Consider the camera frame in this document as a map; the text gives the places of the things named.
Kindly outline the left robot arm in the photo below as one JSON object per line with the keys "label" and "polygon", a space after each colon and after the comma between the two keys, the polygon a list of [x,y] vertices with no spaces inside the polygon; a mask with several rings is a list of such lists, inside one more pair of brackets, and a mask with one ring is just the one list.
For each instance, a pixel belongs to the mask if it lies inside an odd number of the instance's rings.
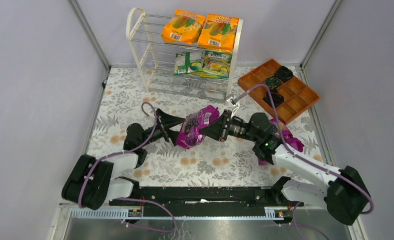
{"label": "left robot arm", "polygon": [[81,208],[92,210],[115,199],[130,197],[139,187],[138,182],[118,174],[140,167],[147,157],[144,146],[149,143],[159,139],[175,143],[179,132],[172,130],[172,127],[185,122],[184,118],[169,115],[160,109],[155,114],[154,126],[144,129],[135,122],[127,127],[122,151],[101,158],[81,155],[62,188],[61,197],[77,203]]}

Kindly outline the orange mango candy bag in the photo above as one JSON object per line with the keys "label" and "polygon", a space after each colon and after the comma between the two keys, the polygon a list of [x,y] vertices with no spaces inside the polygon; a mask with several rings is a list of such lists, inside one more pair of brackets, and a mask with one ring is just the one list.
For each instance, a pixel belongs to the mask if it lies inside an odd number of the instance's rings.
{"label": "orange mango candy bag", "polygon": [[197,41],[198,46],[213,51],[231,53],[234,48],[239,20],[238,17],[208,14]]}
{"label": "orange mango candy bag", "polygon": [[197,43],[206,18],[203,15],[177,9],[171,20],[164,26],[161,38],[166,43]]}

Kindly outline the green Fox's candy bag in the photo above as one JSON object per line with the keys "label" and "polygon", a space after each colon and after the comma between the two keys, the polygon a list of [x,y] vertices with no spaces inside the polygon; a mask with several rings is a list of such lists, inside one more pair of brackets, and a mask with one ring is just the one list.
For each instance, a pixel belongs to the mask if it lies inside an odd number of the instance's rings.
{"label": "green Fox's candy bag", "polygon": [[206,50],[200,76],[209,79],[227,79],[232,56],[229,53]]}

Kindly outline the green candy bag underneath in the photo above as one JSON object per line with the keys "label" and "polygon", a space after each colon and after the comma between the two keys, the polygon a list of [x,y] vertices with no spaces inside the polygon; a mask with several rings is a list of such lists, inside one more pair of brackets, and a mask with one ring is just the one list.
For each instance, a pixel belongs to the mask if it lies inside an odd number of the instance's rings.
{"label": "green candy bag underneath", "polygon": [[175,55],[174,76],[199,75],[203,72],[201,52],[180,52]]}

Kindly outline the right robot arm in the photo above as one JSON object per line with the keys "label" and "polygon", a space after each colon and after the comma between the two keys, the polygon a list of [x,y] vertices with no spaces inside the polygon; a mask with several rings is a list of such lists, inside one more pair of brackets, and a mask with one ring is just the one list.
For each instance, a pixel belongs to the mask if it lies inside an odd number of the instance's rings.
{"label": "right robot arm", "polygon": [[225,110],[213,123],[199,130],[200,134],[223,142],[229,136],[252,141],[255,156],[272,165],[286,168],[308,180],[281,180],[275,185],[285,199],[302,202],[326,210],[334,219],[352,225],[359,215],[370,214],[374,203],[358,171],[321,163],[294,150],[274,134],[274,127],[265,113],[257,112],[248,122]]}

